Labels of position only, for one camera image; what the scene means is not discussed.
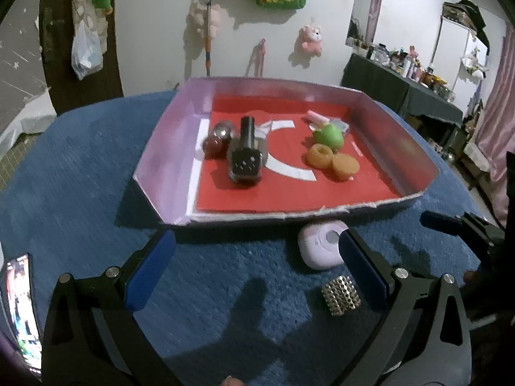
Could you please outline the person's left hand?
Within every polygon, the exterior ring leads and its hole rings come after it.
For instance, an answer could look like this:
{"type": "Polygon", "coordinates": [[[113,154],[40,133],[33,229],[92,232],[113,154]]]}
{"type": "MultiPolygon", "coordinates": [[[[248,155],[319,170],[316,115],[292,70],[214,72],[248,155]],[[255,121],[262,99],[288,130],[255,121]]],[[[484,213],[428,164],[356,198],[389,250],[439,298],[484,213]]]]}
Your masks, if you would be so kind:
{"type": "Polygon", "coordinates": [[[244,382],[236,377],[228,375],[220,384],[220,386],[245,386],[244,382]]]}

